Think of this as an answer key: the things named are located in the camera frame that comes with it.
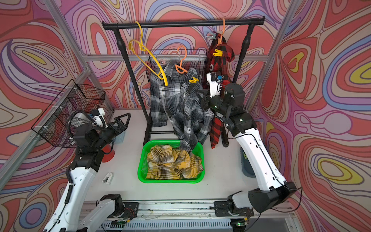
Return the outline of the light blue desk calculator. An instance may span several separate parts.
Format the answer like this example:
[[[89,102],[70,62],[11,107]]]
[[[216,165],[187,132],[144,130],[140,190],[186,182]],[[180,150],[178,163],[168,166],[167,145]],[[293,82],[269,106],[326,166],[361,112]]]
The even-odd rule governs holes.
[[[115,144],[121,144],[121,143],[123,143],[123,141],[124,141],[124,138],[125,138],[125,131],[123,131],[121,134],[119,134],[118,136],[116,136],[115,138],[114,138],[114,141],[115,141]]]

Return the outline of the yellow plaid long-sleeve shirt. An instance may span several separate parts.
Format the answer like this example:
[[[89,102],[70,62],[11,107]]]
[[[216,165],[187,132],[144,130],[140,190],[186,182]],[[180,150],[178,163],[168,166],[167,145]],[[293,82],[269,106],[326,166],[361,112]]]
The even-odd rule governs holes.
[[[202,158],[170,145],[154,146],[147,155],[147,179],[196,179],[204,171]]]

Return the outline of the red plastic cup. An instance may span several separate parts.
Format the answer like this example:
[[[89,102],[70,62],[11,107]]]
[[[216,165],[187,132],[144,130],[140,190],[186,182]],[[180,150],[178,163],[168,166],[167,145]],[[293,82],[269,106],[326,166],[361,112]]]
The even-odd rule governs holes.
[[[106,145],[102,150],[105,155],[102,159],[102,163],[107,163],[113,159],[115,156],[115,151],[113,150],[112,146],[110,144]]]

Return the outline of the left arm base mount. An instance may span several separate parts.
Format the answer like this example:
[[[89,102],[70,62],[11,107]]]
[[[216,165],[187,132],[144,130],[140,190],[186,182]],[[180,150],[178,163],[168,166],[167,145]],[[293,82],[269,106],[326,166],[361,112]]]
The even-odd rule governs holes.
[[[110,218],[124,218],[133,219],[138,215],[139,203],[138,202],[124,202],[118,210],[111,214]]]

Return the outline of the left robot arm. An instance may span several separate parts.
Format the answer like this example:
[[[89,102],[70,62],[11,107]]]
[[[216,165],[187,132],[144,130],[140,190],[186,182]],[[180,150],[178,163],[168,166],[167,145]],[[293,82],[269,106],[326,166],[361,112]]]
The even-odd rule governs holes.
[[[129,125],[130,113],[106,122],[104,110],[99,108],[90,114],[77,110],[68,118],[66,130],[76,145],[75,157],[66,169],[66,189],[45,232],[95,232],[108,217],[120,217],[125,205],[120,194],[104,195],[99,204],[83,219],[80,213],[89,188],[96,177],[103,157],[104,147],[114,144],[114,138]]]

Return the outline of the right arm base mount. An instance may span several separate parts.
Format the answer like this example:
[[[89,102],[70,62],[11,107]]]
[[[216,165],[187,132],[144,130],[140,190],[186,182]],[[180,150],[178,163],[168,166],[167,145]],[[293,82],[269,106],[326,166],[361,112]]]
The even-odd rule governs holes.
[[[246,217],[254,216],[254,211],[250,207],[237,208],[230,200],[215,201],[210,207],[214,211],[216,217]]]

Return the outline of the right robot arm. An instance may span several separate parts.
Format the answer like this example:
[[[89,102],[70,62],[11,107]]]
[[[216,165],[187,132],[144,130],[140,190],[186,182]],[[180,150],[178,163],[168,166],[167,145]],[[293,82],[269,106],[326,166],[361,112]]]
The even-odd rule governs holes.
[[[244,110],[243,88],[234,83],[225,86],[221,94],[221,86],[217,92],[199,90],[197,95],[202,108],[211,109],[221,117],[223,124],[243,149],[257,179],[258,188],[248,192],[252,207],[259,213],[272,209],[290,198],[298,187],[289,182],[280,173],[265,148],[257,124],[253,117]]]

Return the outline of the red plaid long-sleeve shirt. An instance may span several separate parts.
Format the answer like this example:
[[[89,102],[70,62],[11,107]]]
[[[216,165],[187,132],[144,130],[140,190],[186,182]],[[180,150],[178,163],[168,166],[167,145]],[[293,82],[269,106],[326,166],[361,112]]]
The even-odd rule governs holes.
[[[227,45],[222,33],[215,33],[206,56],[206,81],[204,87],[210,88],[210,97],[220,96],[225,86],[231,82],[228,77],[228,63],[234,60],[234,51]],[[212,121],[210,132],[211,148],[219,143],[224,125],[218,112]]]

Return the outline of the dark teal bin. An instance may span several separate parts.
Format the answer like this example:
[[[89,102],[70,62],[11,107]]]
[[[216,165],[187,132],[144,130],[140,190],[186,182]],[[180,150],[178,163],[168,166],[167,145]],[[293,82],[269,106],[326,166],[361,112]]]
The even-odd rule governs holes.
[[[246,177],[249,178],[256,178],[256,175],[254,173],[254,170],[247,158],[247,155],[245,154],[242,147],[240,147],[240,153],[241,153],[241,164],[242,164],[242,172]]]

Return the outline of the white clothespin on table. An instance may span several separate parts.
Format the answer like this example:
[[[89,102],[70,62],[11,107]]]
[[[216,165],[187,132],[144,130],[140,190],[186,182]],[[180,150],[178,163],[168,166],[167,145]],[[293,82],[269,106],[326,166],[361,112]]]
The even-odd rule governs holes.
[[[112,180],[113,180],[113,173],[109,172],[105,177],[104,179],[102,180],[102,183],[106,184],[106,185],[110,185]]]

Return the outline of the grey plaid long-sleeve shirt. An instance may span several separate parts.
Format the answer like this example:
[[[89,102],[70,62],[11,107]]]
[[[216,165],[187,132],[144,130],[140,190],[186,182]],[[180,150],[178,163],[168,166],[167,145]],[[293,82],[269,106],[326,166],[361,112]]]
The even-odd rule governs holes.
[[[153,127],[163,127],[170,122],[174,134],[181,142],[180,148],[192,151],[197,143],[203,144],[207,139],[214,113],[203,111],[196,90],[203,90],[200,82],[190,83],[192,77],[199,77],[196,69],[179,74],[176,62],[162,65],[168,85],[154,73],[150,77],[150,114]]]

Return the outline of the green plastic basket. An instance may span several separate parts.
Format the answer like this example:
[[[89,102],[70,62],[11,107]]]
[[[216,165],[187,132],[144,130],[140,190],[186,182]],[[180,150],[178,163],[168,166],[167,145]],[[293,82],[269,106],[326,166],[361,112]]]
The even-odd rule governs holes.
[[[191,152],[178,140],[153,140],[142,150],[137,176],[143,183],[199,183],[205,176],[203,146]]]

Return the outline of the orange hanger with grey shirt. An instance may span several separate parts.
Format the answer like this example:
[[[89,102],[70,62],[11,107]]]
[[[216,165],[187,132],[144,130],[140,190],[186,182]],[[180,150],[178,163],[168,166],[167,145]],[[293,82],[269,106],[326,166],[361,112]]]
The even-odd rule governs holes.
[[[188,71],[182,66],[183,65],[183,61],[186,59],[187,57],[187,48],[184,46],[184,45],[180,45],[178,48],[177,48],[177,52],[180,51],[180,49],[183,49],[184,50],[184,57],[180,60],[179,64],[176,64],[175,65],[175,69],[176,71],[179,73],[179,74],[184,74],[184,73],[187,73]]]

